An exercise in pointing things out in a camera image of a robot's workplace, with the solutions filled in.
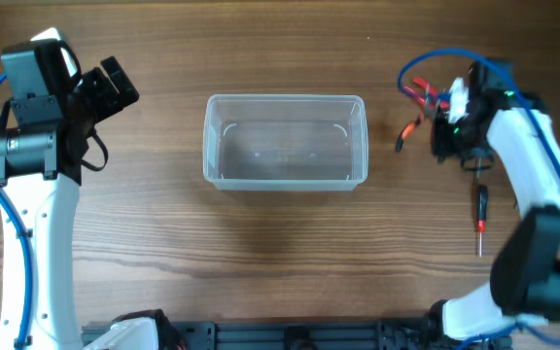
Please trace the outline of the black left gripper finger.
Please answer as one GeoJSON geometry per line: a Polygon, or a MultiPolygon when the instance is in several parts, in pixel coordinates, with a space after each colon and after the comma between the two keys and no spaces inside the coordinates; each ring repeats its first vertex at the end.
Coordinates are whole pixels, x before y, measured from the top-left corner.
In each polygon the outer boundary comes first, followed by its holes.
{"type": "Polygon", "coordinates": [[[116,108],[125,108],[139,99],[139,92],[130,81],[123,68],[114,56],[101,61],[109,80],[109,100],[116,108]]]}
{"type": "Polygon", "coordinates": [[[78,106],[78,124],[81,127],[94,127],[97,124],[96,112],[91,106],[85,104],[78,106]]]}

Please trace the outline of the red handled wire cutters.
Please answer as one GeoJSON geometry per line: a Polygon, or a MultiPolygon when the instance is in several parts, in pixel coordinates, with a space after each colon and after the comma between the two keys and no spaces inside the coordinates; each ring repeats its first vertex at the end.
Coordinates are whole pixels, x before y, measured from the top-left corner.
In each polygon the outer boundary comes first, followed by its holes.
{"type": "Polygon", "coordinates": [[[426,80],[415,77],[412,79],[412,82],[414,87],[404,86],[402,92],[416,102],[421,108],[425,108],[427,105],[435,107],[437,102],[441,109],[448,110],[450,108],[449,101],[440,97],[442,92],[426,80]]]}

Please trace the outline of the orange black needle-nose pliers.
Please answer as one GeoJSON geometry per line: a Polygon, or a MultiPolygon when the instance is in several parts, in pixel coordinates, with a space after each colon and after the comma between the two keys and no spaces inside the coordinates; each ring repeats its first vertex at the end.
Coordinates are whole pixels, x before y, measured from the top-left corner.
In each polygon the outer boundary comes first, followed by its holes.
{"type": "Polygon", "coordinates": [[[424,110],[421,110],[419,112],[419,115],[414,120],[409,122],[400,132],[396,141],[395,152],[400,153],[403,149],[403,144],[408,136],[422,123],[425,123],[426,121],[432,121],[436,117],[436,115],[436,112],[426,113],[424,110]]]}

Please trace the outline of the clear plastic container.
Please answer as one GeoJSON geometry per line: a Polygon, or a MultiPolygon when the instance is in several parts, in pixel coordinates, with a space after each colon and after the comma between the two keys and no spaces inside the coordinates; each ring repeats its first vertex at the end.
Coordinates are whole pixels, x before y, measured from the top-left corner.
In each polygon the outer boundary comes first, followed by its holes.
{"type": "Polygon", "coordinates": [[[358,95],[215,94],[203,176],[220,191],[351,192],[368,177],[368,121],[358,95]]]}

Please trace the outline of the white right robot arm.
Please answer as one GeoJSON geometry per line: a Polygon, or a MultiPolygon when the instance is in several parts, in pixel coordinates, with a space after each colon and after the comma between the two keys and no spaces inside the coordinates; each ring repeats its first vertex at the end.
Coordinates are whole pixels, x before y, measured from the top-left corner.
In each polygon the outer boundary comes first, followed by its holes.
{"type": "Polygon", "coordinates": [[[431,110],[437,159],[499,157],[521,216],[488,282],[441,307],[443,335],[459,341],[560,321],[560,149],[542,100],[521,92],[510,68],[477,59],[448,107],[431,110]]]}

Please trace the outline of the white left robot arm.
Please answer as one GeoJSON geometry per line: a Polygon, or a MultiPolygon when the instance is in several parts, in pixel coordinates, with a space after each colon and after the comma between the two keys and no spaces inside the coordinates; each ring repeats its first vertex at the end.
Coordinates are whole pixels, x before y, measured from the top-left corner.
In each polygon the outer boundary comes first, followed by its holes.
{"type": "Polygon", "coordinates": [[[3,225],[0,349],[80,349],[72,235],[98,123],[139,99],[112,56],[83,70],[64,34],[49,28],[5,48],[0,76],[3,225]]]}

